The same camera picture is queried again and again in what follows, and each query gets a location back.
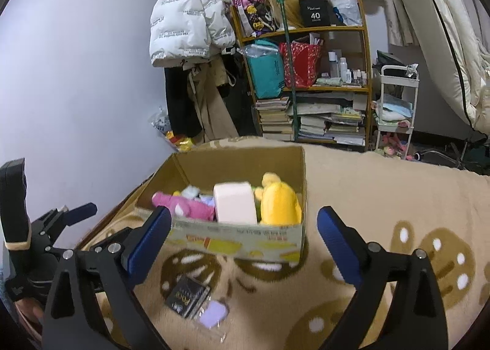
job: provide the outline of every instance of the white block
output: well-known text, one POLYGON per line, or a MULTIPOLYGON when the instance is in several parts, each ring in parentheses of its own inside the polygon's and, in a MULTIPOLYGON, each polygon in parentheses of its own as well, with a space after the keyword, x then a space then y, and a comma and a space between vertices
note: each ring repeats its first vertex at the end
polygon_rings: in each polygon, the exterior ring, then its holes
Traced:
POLYGON ((257 224, 257 212, 250 183, 216 184, 213 195, 218 223, 257 224))

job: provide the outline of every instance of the black robotic device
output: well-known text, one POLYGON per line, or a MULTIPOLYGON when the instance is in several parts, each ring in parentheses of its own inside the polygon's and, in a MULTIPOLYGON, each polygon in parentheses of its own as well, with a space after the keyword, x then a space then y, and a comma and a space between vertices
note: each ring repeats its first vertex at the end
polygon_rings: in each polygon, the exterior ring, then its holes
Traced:
MULTIPOLYGON (((7 162, 0 168, 6 289, 12 300, 35 298, 44 307, 43 348, 126 349, 105 325, 96 300, 104 291, 131 349, 170 350, 133 293, 170 232, 170 212, 156 208, 142 227, 125 228, 89 251, 66 250, 53 246, 62 230, 94 215, 96 206, 54 209, 31 224, 25 195, 24 160, 7 162)), ((364 349, 448 349, 442 297, 423 250, 393 254, 367 244, 331 207, 319 211, 318 229, 345 281, 357 289, 319 350, 357 350, 390 281, 397 284, 388 316, 377 341, 364 349)))

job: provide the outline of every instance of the stuffed animal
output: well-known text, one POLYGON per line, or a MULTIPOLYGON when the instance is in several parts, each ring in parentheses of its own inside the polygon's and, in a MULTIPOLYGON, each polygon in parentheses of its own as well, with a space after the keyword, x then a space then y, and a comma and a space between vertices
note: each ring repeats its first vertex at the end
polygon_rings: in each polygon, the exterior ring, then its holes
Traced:
POLYGON ((260 224, 295 225, 301 223, 301 206, 295 191, 275 173, 265 173, 262 186, 254 194, 260 203, 260 224))
POLYGON ((165 206, 170 210, 172 217, 187 217, 211 222, 214 217, 214 208, 200 201, 184 197, 167 195, 156 192, 151 198, 154 206, 165 206))

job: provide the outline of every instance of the white rolling cart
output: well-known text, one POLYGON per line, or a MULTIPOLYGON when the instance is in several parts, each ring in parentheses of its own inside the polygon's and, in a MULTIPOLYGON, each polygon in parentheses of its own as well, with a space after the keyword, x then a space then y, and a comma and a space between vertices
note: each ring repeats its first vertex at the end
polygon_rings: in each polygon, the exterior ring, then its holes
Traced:
POLYGON ((406 87, 415 88, 415 99, 413 100, 413 109, 412 109, 412 118, 410 119, 410 127, 398 127, 393 125, 382 125, 379 123, 380 117, 376 118, 376 122, 378 124, 378 137, 376 139, 376 148, 379 147, 379 140, 381 137, 381 132, 390 132, 390 133, 405 133, 408 135, 407 141, 407 149, 405 150, 405 154, 403 155, 403 159, 407 158, 408 147, 410 145, 410 140, 412 139, 413 133, 413 123, 415 122, 415 111, 417 108, 417 96, 418 96, 418 71, 416 79, 408 79, 406 77, 390 77, 385 75, 385 70, 403 70, 408 71, 407 67, 402 67, 399 65, 385 65, 381 68, 381 111, 383 111, 383 98, 385 93, 385 85, 399 85, 406 87))

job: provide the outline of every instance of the yellow plush toy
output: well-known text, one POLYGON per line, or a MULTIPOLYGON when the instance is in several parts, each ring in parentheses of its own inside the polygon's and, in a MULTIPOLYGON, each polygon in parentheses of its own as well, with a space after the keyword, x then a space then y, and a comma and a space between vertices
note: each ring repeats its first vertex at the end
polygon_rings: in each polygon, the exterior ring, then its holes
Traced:
POLYGON ((256 199, 261 201, 260 224, 295 225, 301 223, 301 206, 295 191, 281 181, 275 173, 265 173, 262 177, 263 188, 254 191, 256 199))

